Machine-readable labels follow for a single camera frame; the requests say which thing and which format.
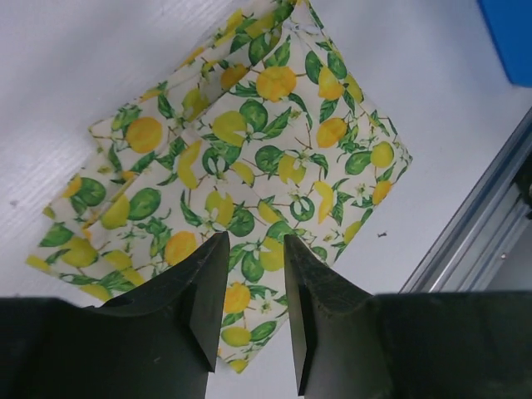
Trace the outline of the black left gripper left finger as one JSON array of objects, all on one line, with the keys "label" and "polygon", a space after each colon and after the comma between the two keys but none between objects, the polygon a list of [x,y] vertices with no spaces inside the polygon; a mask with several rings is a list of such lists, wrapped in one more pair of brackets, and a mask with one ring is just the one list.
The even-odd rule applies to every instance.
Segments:
[{"label": "black left gripper left finger", "polygon": [[214,371],[228,280],[229,236],[214,234],[185,260],[99,308],[80,398],[203,398]]}]

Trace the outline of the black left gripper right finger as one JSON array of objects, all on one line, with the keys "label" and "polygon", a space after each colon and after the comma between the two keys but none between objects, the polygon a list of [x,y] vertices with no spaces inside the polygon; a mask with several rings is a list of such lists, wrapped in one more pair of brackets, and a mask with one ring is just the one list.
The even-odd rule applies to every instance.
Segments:
[{"label": "black left gripper right finger", "polygon": [[370,294],[322,263],[299,238],[283,239],[296,386],[303,398],[393,398]]}]

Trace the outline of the lemon print skirt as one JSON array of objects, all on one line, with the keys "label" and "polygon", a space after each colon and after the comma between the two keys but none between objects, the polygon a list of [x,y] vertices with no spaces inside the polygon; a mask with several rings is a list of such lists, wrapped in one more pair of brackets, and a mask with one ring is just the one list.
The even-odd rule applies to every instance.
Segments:
[{"label": "lemon print skirt", "polygon": [[106,301],[227,233],[218,354],[236,372],[287,319],[284,236],[334,264],[411,163],[307,1],[236,10],[90,133],[27,264]]}]

